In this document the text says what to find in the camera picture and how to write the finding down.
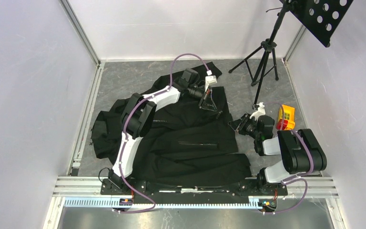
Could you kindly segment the black zip jacket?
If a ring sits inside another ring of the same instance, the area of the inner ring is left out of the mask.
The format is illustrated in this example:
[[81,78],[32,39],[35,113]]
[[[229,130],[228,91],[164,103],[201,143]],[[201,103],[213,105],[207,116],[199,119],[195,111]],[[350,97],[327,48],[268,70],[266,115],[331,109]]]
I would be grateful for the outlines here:
[[[252,175],[246,154],[238,152],[224,87],[213,88],[218,111],[200,109],[187,95],[154,115],[142,139],[129,177],[182,186],[222,186]],[[100,111],[92,127],[96,157],[117,161],[122,141],[121,115],[129,98]]]

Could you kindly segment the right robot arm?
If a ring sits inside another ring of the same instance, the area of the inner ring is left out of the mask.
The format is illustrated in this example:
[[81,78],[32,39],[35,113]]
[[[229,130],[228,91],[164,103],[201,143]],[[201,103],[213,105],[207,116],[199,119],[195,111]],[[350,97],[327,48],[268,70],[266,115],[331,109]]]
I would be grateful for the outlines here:
[[256,189],[263,195],[270,194],[276,184],[287,184],[327,167],[326,155],[311,129],[279,130],[274,136],[274,124],[274,119],[267,115],[255,118],[248,113],[228,123],[238,134],[254,140],[254,150],[259,156],[281,157],[257,174]]

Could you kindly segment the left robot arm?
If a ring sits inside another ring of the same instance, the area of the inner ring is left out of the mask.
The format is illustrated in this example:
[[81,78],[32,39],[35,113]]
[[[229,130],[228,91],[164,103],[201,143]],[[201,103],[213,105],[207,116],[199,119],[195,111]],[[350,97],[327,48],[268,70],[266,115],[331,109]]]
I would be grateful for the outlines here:
[[203,86],[196,86],[194,79],[197,72],[186,69],[180,78],[170,78],[169,84],[151,94],[134,93],[121,116],[122,140],[117,159],[109,171],[108,179],[118,194],[126,194],[131,188],[127,177],[132,173],[133,161],[143,137],[149,132],[155,112],[178,102],[182,92],[199,100],[199,108],[216,111],[212,99],[212,85],[217,77],[210,69],[206,70]]

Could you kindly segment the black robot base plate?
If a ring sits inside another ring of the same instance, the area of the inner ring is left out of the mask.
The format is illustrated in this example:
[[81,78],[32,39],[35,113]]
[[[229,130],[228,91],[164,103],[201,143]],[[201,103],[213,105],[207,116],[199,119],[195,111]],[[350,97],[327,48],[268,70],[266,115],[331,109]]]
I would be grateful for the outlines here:
[[109,179],[100,180],[101,195],[131,195],[133,203],[244,203],[249,198],[274,199],[288,194],[281,184],[261,185],[255,178],[222,186],[172,186],[131,179],[132,190],[126,184],[116,186]]

